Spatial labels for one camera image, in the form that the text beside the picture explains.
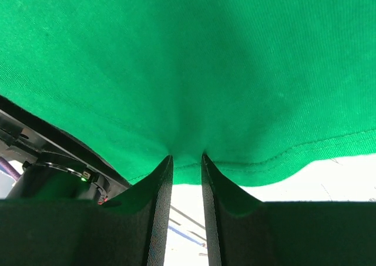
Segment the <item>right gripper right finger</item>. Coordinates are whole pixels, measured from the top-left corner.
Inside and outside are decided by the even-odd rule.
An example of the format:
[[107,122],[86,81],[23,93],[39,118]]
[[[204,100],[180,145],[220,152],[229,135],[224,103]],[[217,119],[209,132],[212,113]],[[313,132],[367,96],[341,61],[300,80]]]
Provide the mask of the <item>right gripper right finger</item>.
[[373,202],[263,202],[201,160],[210,265],[374,265]]

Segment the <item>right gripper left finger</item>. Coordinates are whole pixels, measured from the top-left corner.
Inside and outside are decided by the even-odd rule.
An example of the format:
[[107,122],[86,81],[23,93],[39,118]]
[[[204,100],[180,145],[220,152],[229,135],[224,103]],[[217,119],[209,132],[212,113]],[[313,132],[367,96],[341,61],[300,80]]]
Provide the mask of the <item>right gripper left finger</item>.
[[110,198],[97,174],[46,154],[1,201],[2,265],[163,265],[173,157]]

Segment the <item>green t-shirt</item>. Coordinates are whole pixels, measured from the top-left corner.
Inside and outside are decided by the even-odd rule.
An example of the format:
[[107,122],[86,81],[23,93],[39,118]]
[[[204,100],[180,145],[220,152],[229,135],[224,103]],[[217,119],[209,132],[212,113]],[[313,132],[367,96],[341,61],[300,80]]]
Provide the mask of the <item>green t-shirt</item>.
[[131,183],[375,152],[375,0],[1,0],[1,95]]

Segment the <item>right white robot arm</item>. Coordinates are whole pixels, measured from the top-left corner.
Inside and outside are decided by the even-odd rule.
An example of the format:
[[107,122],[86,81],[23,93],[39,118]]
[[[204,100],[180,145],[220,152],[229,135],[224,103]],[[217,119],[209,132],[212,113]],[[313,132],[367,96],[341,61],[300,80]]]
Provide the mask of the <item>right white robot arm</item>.
[[[131,185],[86,145],[1,98],[2,265],[163,265],[165,157]],[[372,202],[269,202],[201,160],[210,265],[374,265]]]

